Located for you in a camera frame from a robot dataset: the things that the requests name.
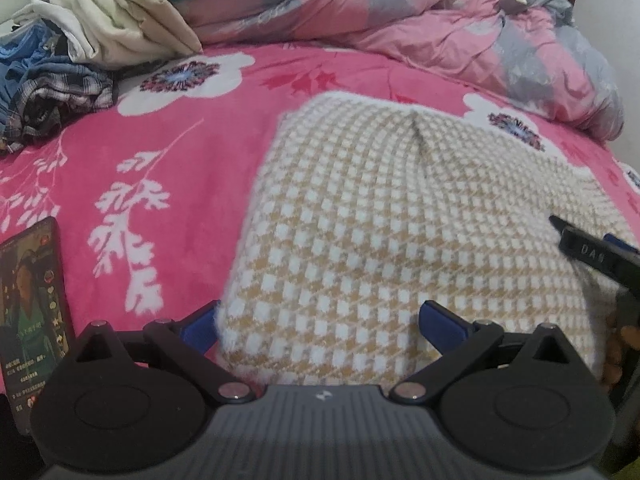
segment pink and gray comforter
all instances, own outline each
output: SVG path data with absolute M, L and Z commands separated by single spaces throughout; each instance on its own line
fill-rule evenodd
M 385 54 L 506 97 L 599 141 L 623 111 L 566 0 L 183 0 L 203 43 L 318 40 Z

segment person on phone screen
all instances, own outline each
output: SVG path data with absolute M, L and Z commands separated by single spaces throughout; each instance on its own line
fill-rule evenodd
M 15 285 L 18 298 L 12 311 L 11 325 L 15 328 L 22 349 L 23 362 L 33 361 L 28 372 L 37 372 L 30 382 L 39 382 L 52 373 L 56 355 L 49 338 L 50 320 L 47 316 L 47 291 L 35 280 L 33 253 L 27 251 L 18 263 Z

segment floral bedsheet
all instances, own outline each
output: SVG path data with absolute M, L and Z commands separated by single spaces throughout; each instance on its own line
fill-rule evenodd
M 335 89 L 463 116 L 591 171 L 640 238 L 640 176 L 583 134 L 377 54 L 271 44 L 128 80 L 116 107 L 0 161 L 0 240 L 57 218 L 78 333 L 94 319 L 180 319 L 222 294 L 283 114 Z

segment houndstooth fabric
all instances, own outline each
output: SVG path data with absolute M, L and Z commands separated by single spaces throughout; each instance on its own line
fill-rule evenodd
M 437 357 L 417 313 L 558 323 L 596 372 L 614 286 L 558 251 L 553 213 L 632 240 L 590 172 L 423 107 L 332 92 L 285 118 L 216 326 L 261 383 L 380 383 Z

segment white logo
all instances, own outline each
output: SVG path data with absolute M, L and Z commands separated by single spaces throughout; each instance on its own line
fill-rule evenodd
M 318 400 L 322 400 L 322 402 L 325 402 L 327 399 L 331 399 L 331 397 L 333 397 L 334 394 L 332 394 L 331 392 L 328 392 L 327 390 L 322 391 L 321 394 L 316 394 L 316 399 Z

